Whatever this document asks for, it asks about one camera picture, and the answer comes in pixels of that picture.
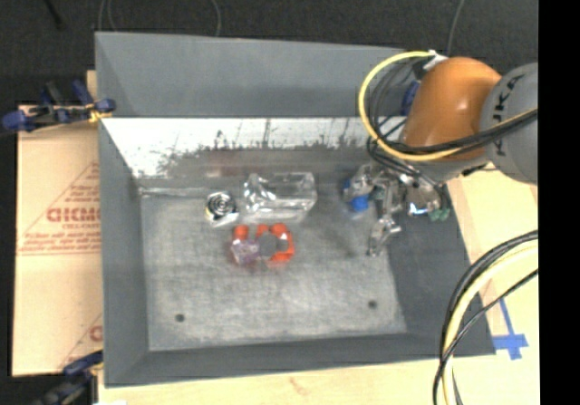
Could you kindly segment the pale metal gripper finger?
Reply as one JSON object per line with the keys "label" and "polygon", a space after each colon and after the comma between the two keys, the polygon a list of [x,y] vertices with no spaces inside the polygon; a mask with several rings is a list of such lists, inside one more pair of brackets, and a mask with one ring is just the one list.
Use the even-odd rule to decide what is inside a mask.
{"label": "pale metal gripper finger", "polygon": [[401,232],[401,226],[392,217],[380,218],[371,229],[368,256],[379,256],[387,249],[390,239]]}
{"label": "pale metal gripper finger", "polygon": [[399,211],[400,200],[397,188],[382,188],[378,193],[379,218],[390,218]]}

